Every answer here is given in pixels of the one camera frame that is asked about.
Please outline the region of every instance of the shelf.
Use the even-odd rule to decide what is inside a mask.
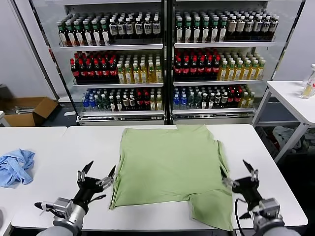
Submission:
[[[161,0],[45,0],[50,5],[84,5],[84,4],[111,4],[111,3],[143,3],[161,2]]]
[[[83,117],[102,119],[102,117],[161,117],[164,111],[125,111],[125,112],[82,112]]]
[[[174,86],[202,86],[202,85],[245,85],[258,84],[264,80],[232,80],[232,81],[195,81],[195,82],[174,82]]]
[[[188,109],[173,110],[173,115],[204,115],[204,114],[231,114],[231,113],[253,113],[254,108],[222,108],[222,109]]]
[[[152,50],[162,49],[163,44],[131,44],[110,46],[82,46],[82,47],[60,47],[63,51],[112,51],[112,50]]]
[[[222,43],[175,43],[175,48],[233,48],[233,47],[271,47],[277,42],[222,42]]]
[[[108,85],[73,85],[79,89],[114,89],[114,88],[154,88],[163,87],[163,83],[152,83],[152,84],[108,84]]]

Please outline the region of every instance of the floor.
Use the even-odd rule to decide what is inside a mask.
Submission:
[[[76,125],[76,115],[64,116],[65,112],[74,111],[67,103],[61,104],[44,122],[43,126],[73,126]],[[296,119],[280,103],[269,103],[262,118],[262,121],[296,121]],[[286,159],[279,169],[285,180],[296,196],[306,216],[309,224],[306,227],[297,229],[302,236],[315,235],[315,205],[312,204],[314,196],[312,190],[315,187],[314,172],[315,158],[311,156],[291,155]],[[14,229],[12,236],[21,236],[27,233],[29,236],[35,236],[39,233],[36,230]],[[246,236],[252,236],[253,231],[244,232]],[[117,232],[83,232],[82,236],[113,236]],[[233,235],[223,231],[198,231],[198,232],[119,232],[128,236],[228,236]]]

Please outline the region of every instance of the black cable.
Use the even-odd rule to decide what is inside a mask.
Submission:
[[[239,231],[241,233],[241,236],[245,236],[244,233],[243,233],[243,230],[241,228],[240,221],[238,219],[238,214],[237,214],[237,202],[238,202],[238,200],[240,200],[241,202],[244,202],[244,203],[246,203],[246,202],[244,200],[242,200],[242,199],[237,198],[235,200],[235,203],[234,203],[234,212],[235,212],[235,218],[236,218],[237,226],[238,226],[238,229],[239,229]]]

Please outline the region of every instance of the white side table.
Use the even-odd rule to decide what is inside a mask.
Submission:
[[[0,124],[3,124],[4,127],[11,127],[11,125],[5,120],[3,111],[0,111]]]
[[[291,138],[276,156],[275,162],[278,163],[286,152],[300,140],[308,128],[315,127],[315,96],[309,99],[300,98],[300,94],[303,90],[302,81],[268,81],[267,84],[268,88],[252,120],[252,125],[255,127],[258,124],[271,94],[301,122]]]

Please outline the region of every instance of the metal table leg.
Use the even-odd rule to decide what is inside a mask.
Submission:
[[[265,109],[265,107],[266,107],[266,105],[267,105],[267,103],[269,101],[270,96],[271,96],[271,92],[270,92],[269,88],[267,88],[267,90],[265,91],[264,96],[262,97],[262,100],[261,100],[260,105],[259,105],[259,107],[257,109],[257,112],[256,112],[254,118],[252,119],[252,126],[254,128],[258,124],[259,119],[260,119],[260,117],[262,115],[262,112]]]
[[[295,132],[292,134],[291,138],[287,141],[287,143],[285,144],[285,146],[281,149],[281,151],[279,152],[279,154],[276,156],[275,158],[275,162],[278,163],[280,161],[280,159],[285,155],[285,153],[294,147],[294,145],[299,141],[299,139],[303,136],[303,134],[305,134],[306,130],[309,128],[310,126],[308,124],[305,123],[301,123],[297,129],[295,130]]]

